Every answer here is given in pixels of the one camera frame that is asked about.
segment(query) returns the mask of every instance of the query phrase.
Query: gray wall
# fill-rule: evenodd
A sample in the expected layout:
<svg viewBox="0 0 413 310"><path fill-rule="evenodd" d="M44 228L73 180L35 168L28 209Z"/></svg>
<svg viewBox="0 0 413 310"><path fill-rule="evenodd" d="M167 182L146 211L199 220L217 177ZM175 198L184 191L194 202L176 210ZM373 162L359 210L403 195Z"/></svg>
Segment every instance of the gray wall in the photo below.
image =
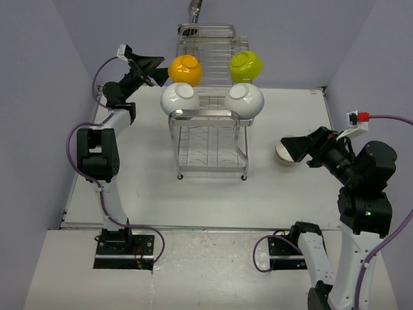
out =
<svg viewBox="0 0 413 310"><path fill-rule="evenodd" d="M121 43L138 54L176 51L189 0L54 0L89 73ZM260 87L325 86L375 0L204 0L200 23L232 23L264 61ZM113 69L117 75L125 68ZM103 78L115 75L103 74Z"/></svg>
<svg viewBox="0 0 413 310"><path fill-rule="evenodd" d="M378 0L344 62L327 88L327 100L337 129L345 128L345 112L397 114L413 119L413 1ZM373 119L358 147L381 140L398 153L395 175L386 192L396 228L412 204L412 127ZM413 223L383 251L399 310L413 309Z"/></svg>
<svg viewBox="0 0 413 310"><path fill-rule="evenodd" d="M70 127L92 113L90 76L51 0L0 1L0 309L22 309L74 172Z"/></svg>

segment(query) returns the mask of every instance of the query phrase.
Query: white table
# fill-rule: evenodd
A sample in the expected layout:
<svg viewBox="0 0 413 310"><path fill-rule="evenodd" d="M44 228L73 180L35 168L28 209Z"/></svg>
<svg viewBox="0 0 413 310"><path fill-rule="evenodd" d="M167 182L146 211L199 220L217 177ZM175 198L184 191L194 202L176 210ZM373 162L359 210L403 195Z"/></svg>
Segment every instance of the white table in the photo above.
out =
<svg viewBox="0 0 413 310"><path fill-rule="evenodd" d="M289 228L298 220L339 228L340 183L324 169L303 163L284 167L274 147L285 135L306 135L330 123L320 90L263 89L265 107L248 128L250 170L239 175L184 177L179 181L162 88L142 87L130 101L137 118L117 139L123 208L131 223L185 227ZM103 109L97 119L105 116ZM78 178L63 227L99 227L102 218L92 187Z"/></svg>
<svg viewBox="0 0 413 310"><path fill-rule="evenodd" d="M262 274L252 265L252 248L264 232L166 232L164 256L154 274L136 270L93 270L95 231L49 231L25 310L304 310L307 271ZM341 248L339 231L323 232L333 269ZM155 248L159 251L159 238ZM268 267L268 244L257 251ZM396 310L381 255L369 309Z"/></svg>

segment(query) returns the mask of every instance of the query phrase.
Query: metal dish rack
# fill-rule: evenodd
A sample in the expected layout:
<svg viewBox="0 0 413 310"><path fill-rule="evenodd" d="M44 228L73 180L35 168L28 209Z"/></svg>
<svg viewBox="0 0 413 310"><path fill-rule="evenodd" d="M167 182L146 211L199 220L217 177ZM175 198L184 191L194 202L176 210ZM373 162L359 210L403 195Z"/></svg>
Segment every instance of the metal dish rack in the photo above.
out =
<svg viewBox="0 0 413 310"><path fill-rule="evenodd" d="M237 37L229 24L183 24L179 27L176 56L192 55L203 71L199 110L176 110L169 116L177 177L182 172L240 172L247 179L247 127L243 120L225 110L224 98L233 85L228 65L234 55L248 50L246 37Z"/></svg>

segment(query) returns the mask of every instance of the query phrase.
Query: green bowl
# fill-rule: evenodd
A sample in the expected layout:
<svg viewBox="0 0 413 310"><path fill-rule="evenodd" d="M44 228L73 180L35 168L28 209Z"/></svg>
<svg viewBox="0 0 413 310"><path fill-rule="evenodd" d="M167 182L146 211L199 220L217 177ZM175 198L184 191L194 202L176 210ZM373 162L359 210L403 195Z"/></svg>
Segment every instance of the green bowl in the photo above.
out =
<svg viewBox="0 0 413 310"><path fill-rule="evenodd" d="M229 71L234 83L248 83L255 79L263 69L263 62L252 51L236 54L230 62Z"/></svg>

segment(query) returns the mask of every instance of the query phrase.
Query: wire rack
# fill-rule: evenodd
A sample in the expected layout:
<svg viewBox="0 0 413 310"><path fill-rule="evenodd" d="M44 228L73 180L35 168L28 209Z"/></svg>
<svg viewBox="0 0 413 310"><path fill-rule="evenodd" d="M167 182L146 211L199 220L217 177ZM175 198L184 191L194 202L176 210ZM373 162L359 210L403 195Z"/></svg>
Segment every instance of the wire rack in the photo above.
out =
<svg viewBox="0 0 413 310"><path fill-rule="evenodd" d="M195 90L199 110L176 110L169 116L177 177L183 171L248 172L247 127L224 108L224 98L233 85L228 65L234 55L248 50L246 37L237 37L229 24L183 24L179 27L176 56L192 55L201 64L203 76Z"/></svg>

